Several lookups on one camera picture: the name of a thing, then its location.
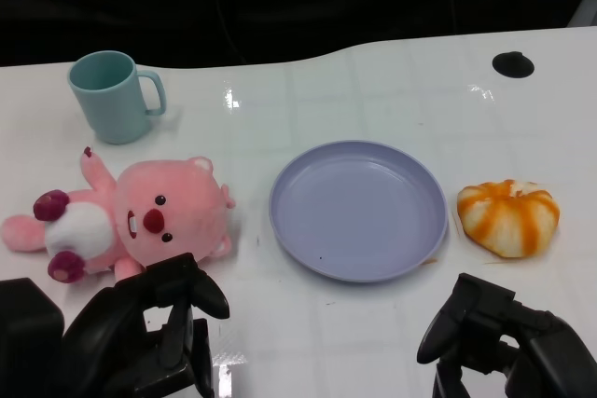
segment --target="mug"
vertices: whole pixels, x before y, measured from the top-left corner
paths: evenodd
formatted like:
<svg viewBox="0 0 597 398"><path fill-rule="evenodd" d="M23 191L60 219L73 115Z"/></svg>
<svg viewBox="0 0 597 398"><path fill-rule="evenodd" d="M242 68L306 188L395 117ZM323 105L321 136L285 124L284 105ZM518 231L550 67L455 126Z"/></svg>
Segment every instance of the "mug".
<svg viewBox="0 0 597 398"><path fill-rule="evenodd" d="M156 85L158 109L147 109L139 76ZM150 128L147 116L166 111L166 92L160 77L150 70L137 70L129 55L119 51L98 51L84 56L68 71L68 84L98 138L109 144L127 144Z"/></svg>

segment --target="white table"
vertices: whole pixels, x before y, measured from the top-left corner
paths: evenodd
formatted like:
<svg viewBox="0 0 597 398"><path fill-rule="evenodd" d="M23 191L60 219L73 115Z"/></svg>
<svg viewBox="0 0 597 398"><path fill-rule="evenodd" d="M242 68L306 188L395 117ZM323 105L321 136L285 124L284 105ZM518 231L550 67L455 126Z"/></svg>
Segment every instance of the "white table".
<svg viewBox="0 0 597 398"><path fill-rule="evenodd" d="M532 76L493 70L492 58L511 50L535 63ZM0 69L0 219L29 213L45 191L85 187L78 158L88 144L114 174L144 159L211 158L238 202L236 254L204 266L232 313L210 321L222 398L229 387L234 398L430 397L434 366L417 365L415 353L460 272L563 316L597 355L596 55L597 29L576 28L381 42L284 64L157 69L169 111L125 146L94 139L66 83L69 64ZM281 250L267 208L275 176L302 151L342 139L393 145L437 177L451 216L436 263L353 285L311 273ZM458 191L507 178L544 183L561 205L545 256L503 263L463 234ZM60 284L47 275L48 261L1 247L0 279L31 277L67 323L114 282L105 274ZM149 311L148 325L164 316ZM503 396L503 377L467 373L465 381L472 396Z"/></svg>

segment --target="pastry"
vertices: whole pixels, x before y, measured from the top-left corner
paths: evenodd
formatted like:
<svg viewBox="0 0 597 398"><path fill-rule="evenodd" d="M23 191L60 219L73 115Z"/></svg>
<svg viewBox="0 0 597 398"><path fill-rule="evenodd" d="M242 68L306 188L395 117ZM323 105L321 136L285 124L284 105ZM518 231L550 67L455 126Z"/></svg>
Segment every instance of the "pastry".
<svg viewBox="0 0 597 398"><path fill-rule="evenodd" d="M458 194L458 215L471 240L500 256L522 258L545 251L560 208L539 185L507 180L467 186Z"/></svg>

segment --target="plush toy arm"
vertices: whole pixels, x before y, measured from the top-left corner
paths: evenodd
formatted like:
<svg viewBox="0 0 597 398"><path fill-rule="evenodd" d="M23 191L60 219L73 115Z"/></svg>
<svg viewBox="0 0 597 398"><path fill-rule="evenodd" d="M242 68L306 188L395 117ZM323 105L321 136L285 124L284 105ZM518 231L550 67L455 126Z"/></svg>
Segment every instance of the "plush toy arm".
<svg viewBox="0 0 597 398"><path fill-rule="evenodd" d="M224 200L226 201L226 207L228 209L233 209L236 206L236 201L230 197L229 188L226 184L222 185L222 194L224 195Z"/></svg>
<svg viewBox="0 0 597 398"><path fill-rule="evenodd" d="M92 153L89 147L85 148L81 156L81 171L85 180L96 191L109 191L116 188L116 180L99 156Z"/></svg>
<svg viewBox="0 0 597 398"><path fill-rule="evenodd" d="M45 249L44 223L32 216L9 217L0 227L2 241L14 252L33 252Z"/></svg>
<svg viewBox="0 0 597 398"><path fill-rule="evenodd" d="M141 272L143 272L141 265L129 256L120 258L114 265L114 275L116 276L116 281L128 279L129 277L140 274Z"/></svg>

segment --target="plate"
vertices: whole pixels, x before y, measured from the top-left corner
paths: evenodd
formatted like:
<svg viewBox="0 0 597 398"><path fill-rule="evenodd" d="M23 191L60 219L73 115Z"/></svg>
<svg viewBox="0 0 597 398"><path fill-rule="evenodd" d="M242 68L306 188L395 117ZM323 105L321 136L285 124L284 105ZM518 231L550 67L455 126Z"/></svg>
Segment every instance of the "plate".
<svg viewBox="0 0 597 398"><path fill-rule="evenodd" d="M448 226L446 199L419 161L390 146L336 142L276 179L270 220L296 260L344 281L384 281L429 258Z"/></svg>

